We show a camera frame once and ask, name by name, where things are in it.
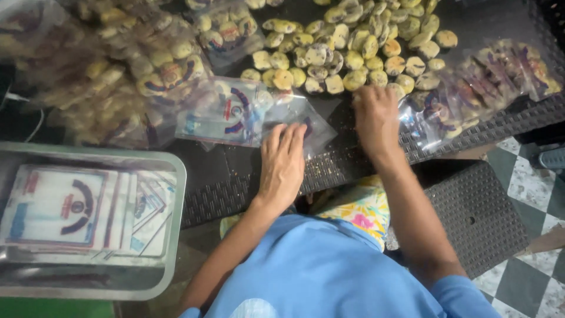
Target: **black wicker table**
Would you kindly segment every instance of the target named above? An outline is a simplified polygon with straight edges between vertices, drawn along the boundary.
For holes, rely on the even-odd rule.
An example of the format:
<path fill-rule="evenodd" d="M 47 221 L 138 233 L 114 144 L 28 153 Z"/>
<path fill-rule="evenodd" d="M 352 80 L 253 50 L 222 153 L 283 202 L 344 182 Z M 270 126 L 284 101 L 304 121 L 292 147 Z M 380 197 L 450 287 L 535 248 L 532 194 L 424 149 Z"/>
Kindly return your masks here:
<path fill-rule="evenodd" d="M 489 39 L 514 38 L 539 48 L 548 65 L 563 78 L 565 55 L 559 47 L 565 47 L 565 35 L 555 16 L 557 12 L 565 14 L 565 10 L 557 2 L 443 0 L 436 14 L 441 19 L 442 28 L 451 29 L 459 36 L 459 45 L 442 58 L 454 65 L 465 54 L 483 47 Z M 323 9 L 311 0 L 286 0 L 281 7 L 254 12 L 259 22 L 278 16 L 306 23 L 322 15 Z M 248 57 L 227 75 L 238 77 L 250 63 Z M 451 145 L 434 153 L 422 152 L 402 129 L 400 143 L 409 162 L 415 164 L 499 141 L 565 120 L 564 96 L 559 94 L 539 103 L 515 102 L 492 120 L 467 130 Z M 348 94 L 337 98 L 330 95 L 308 97 L 318 113 L 338 132 L 338 136 L 327 146 L 326 153 L 307 162 L 301 187 L 303 194 L 349 183 L 374 173 L 358 147 L 350 99 Z M 193 141 L 177 140 L 167 150 L 185 162 L 189 174 L 182 228 L 241 212 L 256 193 L 260 173 L 260 153 L 257 149 L 218 145 L 207 153 Z"/>

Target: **metal tray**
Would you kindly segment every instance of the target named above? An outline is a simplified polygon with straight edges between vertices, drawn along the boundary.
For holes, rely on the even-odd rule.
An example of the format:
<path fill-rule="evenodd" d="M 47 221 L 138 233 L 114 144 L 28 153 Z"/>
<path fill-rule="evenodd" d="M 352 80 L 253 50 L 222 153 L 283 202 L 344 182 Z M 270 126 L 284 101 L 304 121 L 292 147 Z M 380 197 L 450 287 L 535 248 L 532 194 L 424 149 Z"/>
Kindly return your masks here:
<path fill-rule="evenodd" d="M 33 254 L 13 246 L 0 247 L 0 296 L 147 300 L 159 295 L 175 271 L 177 242 L 184 203 L 186 169 L 169 153 L 67 146 L 0 143 L 0 211 L 22 164 L 53 164 L 112 170 L 158 170 L 176 174 L 172 217 L 167 220 L 164 252 L 159 257 Z"/>

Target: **gray floor tile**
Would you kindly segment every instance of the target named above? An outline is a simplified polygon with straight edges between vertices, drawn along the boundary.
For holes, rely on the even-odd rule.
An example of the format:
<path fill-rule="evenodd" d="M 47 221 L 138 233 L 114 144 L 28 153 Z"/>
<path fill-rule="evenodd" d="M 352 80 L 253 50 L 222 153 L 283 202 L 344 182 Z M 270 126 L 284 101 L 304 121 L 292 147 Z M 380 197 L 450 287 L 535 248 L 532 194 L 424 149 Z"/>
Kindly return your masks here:
<path fill-rule="evenodd" d="M 555 185 L 547 205 L 547 213 L 565 220 L 565 181 L 561 178 L 555 179 Z"/>
<path fill-rule="evenodd" d="M 502 187 L 508 190 L 517 156 L 500 148 L 494 148 L 486 156 L 500 183 L 502 183 Z"/>
<path fill-rule="evenodd" d="M 512 258 L 508 260 L 495 298 L 533 318 L 536 317 L 548 282 L 549 276 Z"/>
<path fill-rule="evenodd" d="M 527 145 L 522 145 L 520 147 L 520 152 L 518 153 L 518 156 L 529 160 L 534 154 L 538 154 L 540 152 L 541 152 L 540 147 L 538 147 L 535 143 L 531 143 Z"/>
<path fill-rule="evenodd" d="M 560 283 L 565 283 L 565 248 L 561 250 L 557 257 L 552 277 Z"/>
<path fill-rule="evenodd" d="M 539 237 L 544 227 L 545 213 L 514 198 L 509 199 L 526 227 L 529 240 Z"/>
<path fill-rule="evenodd" d="M 491 295 L 485 293 L 484 291 L 481 291 L 481 293 L 484 295 L 484 297 L 489 301 L 489 303 L 493 302 L 494 297 L 492 297 Z"/>

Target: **person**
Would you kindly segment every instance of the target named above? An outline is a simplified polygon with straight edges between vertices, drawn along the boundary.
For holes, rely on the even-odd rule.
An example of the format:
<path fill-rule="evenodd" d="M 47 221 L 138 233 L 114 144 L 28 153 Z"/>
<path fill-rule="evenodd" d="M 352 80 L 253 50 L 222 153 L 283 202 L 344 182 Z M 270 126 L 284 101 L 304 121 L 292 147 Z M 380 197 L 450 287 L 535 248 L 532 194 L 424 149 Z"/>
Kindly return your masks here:
<path fill-rule="evenodd" d="M 259 191 L 186 287 L 180 317 L 499 317 L 405 159 L 394 92 L 361 87 L 353 108 L 379 176 L 319 216 L 280 216 L 302 183 L 306 127 L 275 127 Z M 409 270 L 382 253 L 389 218 Z"/>

